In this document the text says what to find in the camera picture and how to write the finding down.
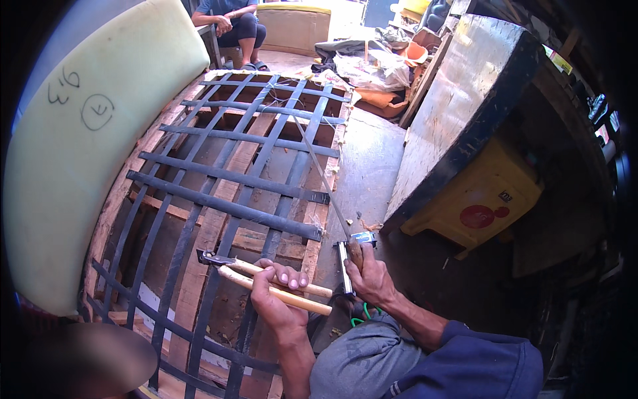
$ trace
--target gray pants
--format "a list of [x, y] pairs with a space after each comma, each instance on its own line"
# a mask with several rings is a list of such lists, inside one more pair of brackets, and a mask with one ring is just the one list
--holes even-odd
[[349, 330], [321, 352], [310, 374], [311, 399], [377, 399], [425, 354], [399, 336], [383, 312]]

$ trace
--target green cord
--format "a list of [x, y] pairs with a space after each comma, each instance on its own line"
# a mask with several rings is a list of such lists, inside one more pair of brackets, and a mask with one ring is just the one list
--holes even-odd
[[355, 326], [355, 322], [363, 323], [363, 320], [361, 320], [361, 319], [357, 319], [356, 317], [353, 317], [352, 319], [350, 319], [350, 324], [351, 324], [353, 327]]
[[[379, 312], [379, 314], [381, 314], [383, 311], [381, 310], [381, 308], [379, 306], [375, 306], [376, 311]], [[368, 320], [372, 319], [372, 317], [370, 317], [370, 313], [368, 313], [367, 311], [367, 302], [363, 302], [363, 311], [366, 314], [366, 317]], [[351, 326], [355, 326], [355, 322], [357, 323], [363, 323], [364, 321], [361, 319], [358, 319], [356, 317], [353, 317], [352, 319], [350, 319], [350, 325]]]

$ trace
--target yellow container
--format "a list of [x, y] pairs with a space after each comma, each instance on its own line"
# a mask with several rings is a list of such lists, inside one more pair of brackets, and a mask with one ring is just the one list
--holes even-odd
[[406, 10], [423, 15], [432, 0], [399, 0], [399, 5]]
[[413, 236], [431, 229], [466, 248], [455, 256], [460, 260], [527, 213], [542, 191], [536, 172], [493, 137], [401, 231]]

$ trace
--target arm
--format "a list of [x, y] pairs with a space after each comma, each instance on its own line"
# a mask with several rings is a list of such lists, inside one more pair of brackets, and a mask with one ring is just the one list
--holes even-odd
[[438, 349], [449, 320], [418, 307], [398, 292], [385, 263], [375, 259], [371, 244], [362, 244], [361, 250], [364, 259], [362, 273], [353, 262], [346, 261], [346, 272], [357, 295], [388, 312], [408, 330], [420, 347]]
[[244, 8], [240, 8], [239, 10], [231, 11], [227, 13], [226, 15], [224, 15], [224, 17], [228, 19], [235, 19], [235, 18], [241, 17], [244, 14], [248, 14], [248, 13], [252, 14], [255, 11], [257, 11], [257, 4], [251, 4]]
[[201, 11], [196, 11], [193, 13], [191, 21], [193, 21], [193, 25], [195, 26], [217, 24], [217, 29], [215, 30], [217, 37], [233, 29], [230, 19], [224, 15], [206, 15]]
[[308, 312], [286, 305], [270, 295], [268, 288], [277, 274], [279, 281], [287, 283], [293, 293], [301, 294], [294, 290], [308, 285], [308, 275], [269, 259], [260, 259], [255, 265], [264, 267], [264, 271], [253, 276], [250, 298], [259, 316], [274, 331], [284, 392], [288, 399], [307, 399], [310, 396], [310, 371], [315, 365], [315, 353], [306, 333]]

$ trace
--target wooden handle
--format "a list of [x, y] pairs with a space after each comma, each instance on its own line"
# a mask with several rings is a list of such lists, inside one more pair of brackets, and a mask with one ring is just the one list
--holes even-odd
[[[255, 274], [261, 272], [263, 269], [259, 266], [255, 266], [252, 263], [244, 262], [243, 260], [235, 259], [235, 263], [227, 264], [226, 266], [232, 267], [233, 269], [243, 271], [245, 273], [254, 276]], [[272, 280], [273, 283], [281, 285], [282, 287], [288, 287], [287, 284], [281, 283], [277, 276]], [[301, 292], [307, 292], [308, 294], [317, 295], [324, 298], [332, 297], [332, 290], [325, 287], [320, 287], [319, 285], [308, 284], [305, 287], [298, 288]]]
[[359, 272], [363, 273], [363, 253], [361, 252], [361, 245], [359, 245], [357, 239], [350, 237], [346, 248], [348, 249], [350, 260], [357, 265]]
[[[228, 266], [219, 267], [219, 273], [228, 278], [230, 281], [241, 285], [249, 290], [253, 289], [253, 279], [240, 275], [238, 272], [230, 269]], [[332, 307], [324, 305], [323, 303], [314, 302], [306, 299], [302, 296], [296, 296], [286, 291], [282, 291], [275, 287], [269, 288], [271, 294], [275, 295], [282, 302], [288, 305], [296, 306], [297, 308], [305, 309], [309, 312], [319, 313], [320, 315], [328, 316], [332, 311]]]

